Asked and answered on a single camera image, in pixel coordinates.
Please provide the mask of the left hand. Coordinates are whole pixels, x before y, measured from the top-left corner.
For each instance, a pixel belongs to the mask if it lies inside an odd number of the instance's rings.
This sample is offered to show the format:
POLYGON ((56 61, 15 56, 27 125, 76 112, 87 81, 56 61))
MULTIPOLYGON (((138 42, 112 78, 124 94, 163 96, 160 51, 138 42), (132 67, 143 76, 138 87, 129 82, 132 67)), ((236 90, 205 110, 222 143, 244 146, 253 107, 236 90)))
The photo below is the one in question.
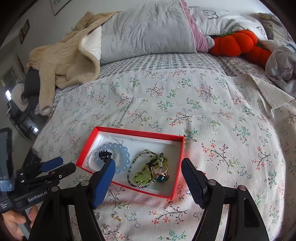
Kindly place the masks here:
MULTIPOLYGON (((28 214, 29 220, 31 221, 30 227, 33 226, 37 214, 38 214, 38 207, 34 205, 30 209, 28 214)), ((16 240, 22 240, 24 237, 24 234, 18 225, 24 224, 26 222, 26 218, 22 214, 14 210, 7 211, 6 213, 3 213, 2 216, 4 219, 4 224, 8 229, 8 231, 10 232, 10 234, 16 240)))

